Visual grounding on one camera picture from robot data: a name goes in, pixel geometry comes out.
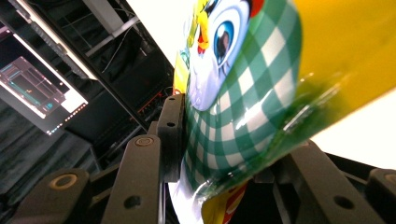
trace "checkered cloth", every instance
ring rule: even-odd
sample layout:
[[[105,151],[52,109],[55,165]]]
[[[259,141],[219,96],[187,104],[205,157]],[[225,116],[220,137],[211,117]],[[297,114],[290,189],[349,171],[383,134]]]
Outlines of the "checkered cloth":
[[[301,42],[294,4],[265,1],[210,109],[198,111],[186,97],[190,136],[183,165],[192,190],[205,193],[246,173],[246,164],[266,153],[294,97]]]

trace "snack bag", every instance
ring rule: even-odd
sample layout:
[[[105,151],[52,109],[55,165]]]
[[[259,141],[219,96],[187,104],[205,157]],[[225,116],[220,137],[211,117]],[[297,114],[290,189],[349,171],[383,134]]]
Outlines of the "snack bag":
[[[249,178],[396,86],[396,2],[193,2],[174,83],[188,144],[169,188],[181,223],[228,223]]]

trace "white tabletop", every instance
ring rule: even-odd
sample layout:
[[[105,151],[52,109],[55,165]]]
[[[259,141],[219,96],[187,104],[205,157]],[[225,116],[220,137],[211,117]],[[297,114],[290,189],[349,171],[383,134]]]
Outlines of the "white tabletop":
[[[183,42],[183,21],[191,13],[188,0],[127,0],[175,65]],[[396,89],[351,114],[312,140],[334,155],[381,168],[396,169]]]

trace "cartoon character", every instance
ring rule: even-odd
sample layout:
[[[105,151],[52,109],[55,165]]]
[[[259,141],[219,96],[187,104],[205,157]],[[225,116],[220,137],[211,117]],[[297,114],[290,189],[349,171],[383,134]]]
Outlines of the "cartoon character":
[[[242,47],[249,17],[262,4],[262,0],[198,1],[188,37],[188,94],[197,110],[212,106]]]

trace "illuminated screen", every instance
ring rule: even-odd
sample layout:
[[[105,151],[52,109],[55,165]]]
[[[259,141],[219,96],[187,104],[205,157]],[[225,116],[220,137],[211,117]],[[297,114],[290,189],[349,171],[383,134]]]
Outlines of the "illuminated screen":
[[[51,135],[88,102],[24,40],[0,24],[1,98]]]

